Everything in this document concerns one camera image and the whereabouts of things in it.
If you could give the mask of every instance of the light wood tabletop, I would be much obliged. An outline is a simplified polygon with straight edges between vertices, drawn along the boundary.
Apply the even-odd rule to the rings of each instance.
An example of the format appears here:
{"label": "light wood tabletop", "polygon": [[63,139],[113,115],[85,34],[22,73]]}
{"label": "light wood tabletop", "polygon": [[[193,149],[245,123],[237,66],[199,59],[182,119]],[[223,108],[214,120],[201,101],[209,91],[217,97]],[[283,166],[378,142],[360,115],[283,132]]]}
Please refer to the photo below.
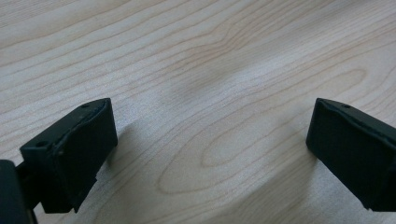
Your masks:
{"label": "light wood tabletop", "polygon": [[105,97],[119,145],[39,223],[396,223],[304,142],[318,97],[396,126],[394,0],[1,1],[1,159]]}

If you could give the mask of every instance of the black plastic part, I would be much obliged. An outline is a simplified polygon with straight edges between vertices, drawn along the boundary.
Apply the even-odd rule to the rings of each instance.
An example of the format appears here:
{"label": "black plastic part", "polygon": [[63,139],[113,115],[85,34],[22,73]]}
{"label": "black plastic part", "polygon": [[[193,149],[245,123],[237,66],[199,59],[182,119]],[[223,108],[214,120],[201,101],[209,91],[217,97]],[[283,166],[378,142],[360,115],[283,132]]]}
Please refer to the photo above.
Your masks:
{"label": "black plastic part", "polygon": [[111,101],[102,99],[76,108],[22,146],[45,212],[77,212],[117,143]]}
{"label": "black plastic part", "polygon": [[36,223],[35,214],[25,204],[12,161],[0,160],[0,181],[0,224]]}
{"label": "black plastic part", "polygon": [[358,109],[317,99],[306,145],[373,211],[396,211],[396,129]]}

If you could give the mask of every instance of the wooden table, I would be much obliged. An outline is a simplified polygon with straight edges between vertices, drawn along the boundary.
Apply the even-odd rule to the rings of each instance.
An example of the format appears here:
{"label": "wooden table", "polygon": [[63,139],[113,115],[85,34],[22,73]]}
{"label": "wooden table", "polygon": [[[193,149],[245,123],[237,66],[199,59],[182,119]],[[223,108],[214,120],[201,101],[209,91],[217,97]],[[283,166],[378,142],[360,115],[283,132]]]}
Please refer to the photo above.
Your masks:
{"label": "wooden table", "polygon": [[119,146],[40,223],[395,223],[304,143],[317,97],[396,126],[394,0],[5,0],[0,158],[111,97]]}

